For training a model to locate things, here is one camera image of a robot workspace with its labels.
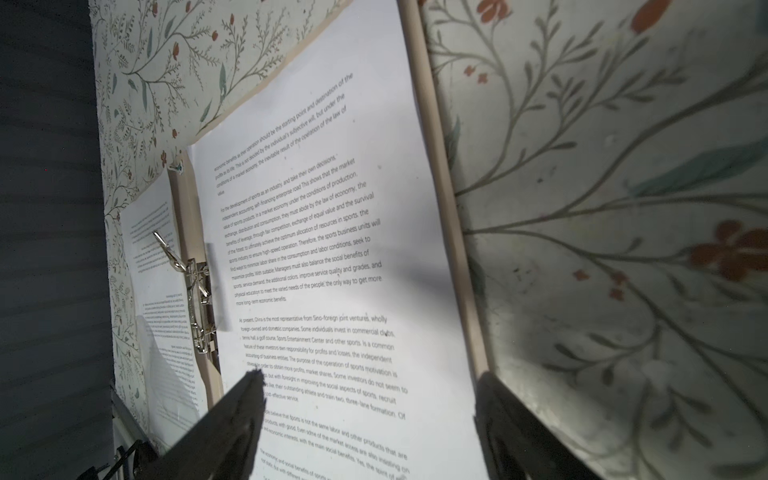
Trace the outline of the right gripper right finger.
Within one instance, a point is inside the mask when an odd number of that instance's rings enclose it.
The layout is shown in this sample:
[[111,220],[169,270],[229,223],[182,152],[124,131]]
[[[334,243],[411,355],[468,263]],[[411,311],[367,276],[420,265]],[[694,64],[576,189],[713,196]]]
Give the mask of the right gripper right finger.
[[476,383],[474,421],[492,480],[599,477],[490,371]]

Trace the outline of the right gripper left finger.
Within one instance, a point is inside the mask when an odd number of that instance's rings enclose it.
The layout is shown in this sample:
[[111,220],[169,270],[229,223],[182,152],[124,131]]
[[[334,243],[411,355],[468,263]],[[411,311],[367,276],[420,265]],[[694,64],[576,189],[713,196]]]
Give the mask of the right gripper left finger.
[[265,380],[247,372],[176,445],[139,479],[248,479],[266,413]]

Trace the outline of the printed paper sheet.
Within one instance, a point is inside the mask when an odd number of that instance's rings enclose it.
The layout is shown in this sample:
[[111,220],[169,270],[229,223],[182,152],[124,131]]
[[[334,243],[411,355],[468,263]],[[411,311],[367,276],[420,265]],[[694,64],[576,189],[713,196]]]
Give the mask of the printed paper sheet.
[[159,233],[171,251],[180,254],[167,171],[123,210],[121,229],[144,367],[148,437],[166,452],[208,411],[185,277],[154,236]]
[[351,1],[188,149],[255,479],[483,479],[413,1]]

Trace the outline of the beige paper folder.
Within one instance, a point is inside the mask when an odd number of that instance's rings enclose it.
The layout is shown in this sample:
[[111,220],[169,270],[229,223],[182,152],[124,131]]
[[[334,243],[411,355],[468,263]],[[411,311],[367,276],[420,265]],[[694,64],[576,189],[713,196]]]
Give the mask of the beige paper folder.
[[[469,260],[462,238],[460,218],[455,205],[439,102],[432,79],[421,13],[415,1],[398,1],[396,5],[408,53],[421,135],[439,206],[443,239],[464,333],[470,378],[473,386],[477,387],[482,375],[490,370],[489,360],[470,279]],[[190,259],[200,259],[205,256],[202,217],[194,171],[186,151],[181,151],[176,156],[174,163],[169,166],[169,175],[181,253]]]

